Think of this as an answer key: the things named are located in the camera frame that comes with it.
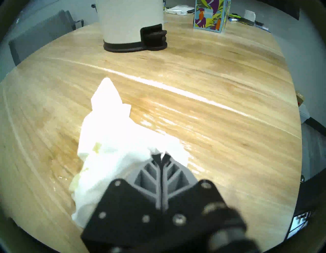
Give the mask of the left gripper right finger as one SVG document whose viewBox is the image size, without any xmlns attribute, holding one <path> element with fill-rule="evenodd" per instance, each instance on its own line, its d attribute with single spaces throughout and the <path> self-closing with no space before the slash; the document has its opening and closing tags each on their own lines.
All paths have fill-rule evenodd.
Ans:
<svg viewBox="0 0 326 253">
<path fill-rule="evenodd" d="M 162 158 L 163 253 L 255 253 L 240 213 L 212 181 L 197 180 L 169 154 Z"/>
</svg>

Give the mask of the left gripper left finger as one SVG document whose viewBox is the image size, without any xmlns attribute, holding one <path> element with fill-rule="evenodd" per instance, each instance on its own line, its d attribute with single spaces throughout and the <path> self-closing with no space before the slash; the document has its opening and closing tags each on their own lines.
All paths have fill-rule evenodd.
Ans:
<svg viewBox="0 0 326 253">
<path fill-rule="evenodd" d="M 113 180 L 81 239 L 90 253 L 120 253 L 159 237 L 162 228 L 161 155 Z"/>
</svg>

